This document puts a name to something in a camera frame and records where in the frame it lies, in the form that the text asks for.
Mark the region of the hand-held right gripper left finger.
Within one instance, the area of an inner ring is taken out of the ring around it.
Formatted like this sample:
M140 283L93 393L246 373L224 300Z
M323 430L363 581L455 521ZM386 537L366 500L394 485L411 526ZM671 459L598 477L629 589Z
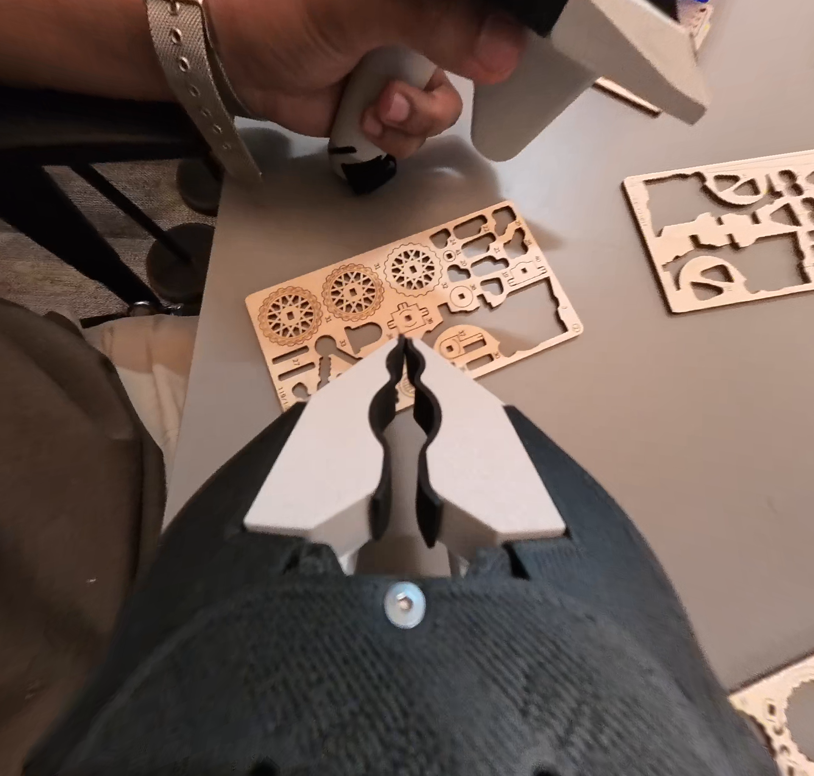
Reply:
M392 456L385 431L396 415L402 338L389 341L317 391L248 509L253 533L331 547L342 569L379 539L392 507Z

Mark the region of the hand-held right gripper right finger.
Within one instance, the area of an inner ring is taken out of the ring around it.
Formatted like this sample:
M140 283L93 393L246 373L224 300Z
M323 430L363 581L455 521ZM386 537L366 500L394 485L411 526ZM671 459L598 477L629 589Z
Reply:
M514 427L507 406L413 338L404 358L413 417L426 435L418 456L416 516L452 574L479 550L563 537L566 524Z

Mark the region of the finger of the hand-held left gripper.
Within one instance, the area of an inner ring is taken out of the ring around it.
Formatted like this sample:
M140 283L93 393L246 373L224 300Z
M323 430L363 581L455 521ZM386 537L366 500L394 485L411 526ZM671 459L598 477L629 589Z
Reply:
M493 162L517 156L596 80L550 38L528 36L524 54L504 81L474 87L471 141Z
M551 30L554 48L687 124L709 98L677 0L568 0Z

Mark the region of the wooden sheet with gear wheels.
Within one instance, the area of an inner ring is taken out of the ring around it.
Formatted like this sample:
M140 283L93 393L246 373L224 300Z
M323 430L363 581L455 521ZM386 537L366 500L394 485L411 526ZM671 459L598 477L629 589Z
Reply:
M508 201L261 290L246 307L283 410L399 335L478 378L584 332Z

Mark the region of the grey desk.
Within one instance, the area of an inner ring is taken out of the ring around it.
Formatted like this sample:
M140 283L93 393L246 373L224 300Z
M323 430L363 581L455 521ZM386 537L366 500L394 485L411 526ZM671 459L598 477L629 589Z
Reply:
M371 197L324 143L256 122L267 169L224 186L165 520L280 413L245 297L513 201L585 332L490 374L646 536L728 688L812 648L812 293L672 315L621 191L629 176L812 148L812 0L715 0L695 126L594 89L513 160L469 114Z

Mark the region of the person's left hand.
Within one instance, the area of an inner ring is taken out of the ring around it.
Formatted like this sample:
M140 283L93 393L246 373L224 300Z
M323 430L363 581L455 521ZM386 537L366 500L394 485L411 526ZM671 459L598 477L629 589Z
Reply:
M363 135L401 160L458 120L446 73L491 85L524 53L524 28L478 0L206 0L230 84L251 114L328 137L361 58L393 45L435 64L423 89L391 80L365 107Z

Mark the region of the stacked uncut wooden sheets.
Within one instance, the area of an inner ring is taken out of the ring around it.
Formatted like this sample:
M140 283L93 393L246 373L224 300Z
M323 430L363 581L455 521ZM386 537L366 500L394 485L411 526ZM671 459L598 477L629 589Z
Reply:
M677 15L680 25L688 32L695 52L702 46L711 29L711 15L713 6L708 2L698 0L677 0ZM593 89L603 92L614 99L633 106L651 117L658 117L663 110L653 103L643 99L628 89L624 89L615 81L599 78L595 81Z

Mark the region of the cream cloth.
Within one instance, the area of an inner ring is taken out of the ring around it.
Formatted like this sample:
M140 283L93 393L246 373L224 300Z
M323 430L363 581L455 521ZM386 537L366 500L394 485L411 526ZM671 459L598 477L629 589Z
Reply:
M127 395L172 475L187 398L197 316L156 314L88 327L88 343L114 365Z

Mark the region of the emptied wooden cut-out sheet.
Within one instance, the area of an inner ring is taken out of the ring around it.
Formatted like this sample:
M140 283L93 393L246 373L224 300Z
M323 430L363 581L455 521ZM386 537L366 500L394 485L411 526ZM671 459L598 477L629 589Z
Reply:
M813 150L730 160L627 177L622 182L666 307L695 313L812 293ZM690 183L715 206L693 219L657 225L651 190ZM791 280L763 288L732 262L766 243L791 256Z

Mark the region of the person's olive clothing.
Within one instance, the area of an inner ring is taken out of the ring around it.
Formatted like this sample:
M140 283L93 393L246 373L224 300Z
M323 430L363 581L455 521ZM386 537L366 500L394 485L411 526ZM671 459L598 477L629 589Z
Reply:
M1 770L102 659L153 554L164 458L71 323L1 302Z

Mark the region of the black wheeled chair base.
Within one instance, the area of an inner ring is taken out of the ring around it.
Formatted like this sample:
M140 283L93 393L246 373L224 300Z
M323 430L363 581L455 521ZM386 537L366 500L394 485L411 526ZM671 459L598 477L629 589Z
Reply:
M222 167L178 105L108 99L53 89L1 87L2 220L51 255L101 284L128 314L197 314L214 228L184 223L163 229L96 166L180 160L184 204L217 216ZM137 277L47 173L66 166L152 238L148 281Z

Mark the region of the wooden sheet with round holes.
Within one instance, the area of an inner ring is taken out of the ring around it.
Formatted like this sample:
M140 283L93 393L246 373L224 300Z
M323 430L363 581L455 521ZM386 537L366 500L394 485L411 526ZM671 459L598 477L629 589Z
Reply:
M775 669L733 692L730 704L758 730L778 773L813 775L812 759L803 754L789 730L787 709L796 690L813 682L813 655Z

